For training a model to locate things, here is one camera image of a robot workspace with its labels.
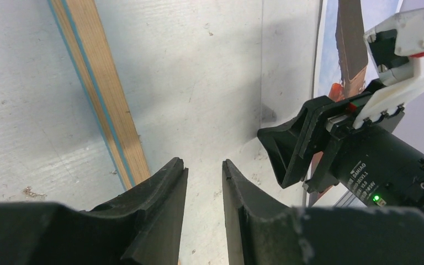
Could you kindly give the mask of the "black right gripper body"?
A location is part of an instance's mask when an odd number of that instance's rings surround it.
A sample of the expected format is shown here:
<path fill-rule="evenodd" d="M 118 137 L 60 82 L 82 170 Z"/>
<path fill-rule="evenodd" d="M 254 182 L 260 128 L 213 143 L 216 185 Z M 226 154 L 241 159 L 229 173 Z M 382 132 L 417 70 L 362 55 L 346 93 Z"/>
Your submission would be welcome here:
<path fill-rule="evenodd" d="M 385 86 L 373 80 L 359 96 L 339 102 L 322 96 L 304 103 L 310 154 L 320 152 L 310 179 L 309 192 L 341 184 L 367 206 L 407 206 L 424 213 L 424 154 L 393 134 L 404 113 L 382 111 L 377 121 L 353 122 L 363 107 Z"/>

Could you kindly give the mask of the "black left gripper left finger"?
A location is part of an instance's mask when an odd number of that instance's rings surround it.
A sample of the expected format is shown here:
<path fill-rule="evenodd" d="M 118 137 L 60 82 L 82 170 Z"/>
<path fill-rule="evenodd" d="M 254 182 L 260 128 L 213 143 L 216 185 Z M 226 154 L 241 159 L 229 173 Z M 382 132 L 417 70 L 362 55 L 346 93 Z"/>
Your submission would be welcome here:
<path fill-rule="evenodd" d="M 177 264 L 187 179 L 175 157 L 90 211 L 0 203 L 0 264 Z"/>

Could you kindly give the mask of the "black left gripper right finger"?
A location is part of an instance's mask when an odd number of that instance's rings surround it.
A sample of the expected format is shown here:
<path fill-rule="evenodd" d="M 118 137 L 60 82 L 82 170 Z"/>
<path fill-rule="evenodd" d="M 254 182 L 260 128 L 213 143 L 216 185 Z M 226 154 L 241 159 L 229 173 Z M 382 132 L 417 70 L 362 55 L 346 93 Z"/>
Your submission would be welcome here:
<path fill-rule="evenodd" d="M 222 163 L 230 264 L 424 264 L 414 208 L 292 208 Z"/>

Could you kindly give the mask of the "blue wooden picture frame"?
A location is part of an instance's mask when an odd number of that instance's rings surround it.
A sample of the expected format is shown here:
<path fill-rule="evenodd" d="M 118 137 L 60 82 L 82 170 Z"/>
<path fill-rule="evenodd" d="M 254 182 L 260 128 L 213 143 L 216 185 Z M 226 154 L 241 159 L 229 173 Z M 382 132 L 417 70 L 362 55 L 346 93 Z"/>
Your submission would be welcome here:
<path fill-rule="evenodd" d="M 49 1 L 125 189 L 150 177 L 95 1 Z"/>

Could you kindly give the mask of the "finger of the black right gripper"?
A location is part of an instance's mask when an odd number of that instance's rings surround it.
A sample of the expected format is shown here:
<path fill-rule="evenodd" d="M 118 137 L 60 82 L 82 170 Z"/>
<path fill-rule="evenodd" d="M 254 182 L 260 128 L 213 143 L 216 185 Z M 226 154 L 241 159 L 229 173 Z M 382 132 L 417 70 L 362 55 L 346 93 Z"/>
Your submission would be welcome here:
<path fill-rule="evenodd" d="M 327 96 L 306 101 L 298 114 L 281 125 L 258 130 L 278 184 L 288 188 L 304 180 L 312 157 L 329 143 L 328 118 L 344 112 L 344 101 Z"/>

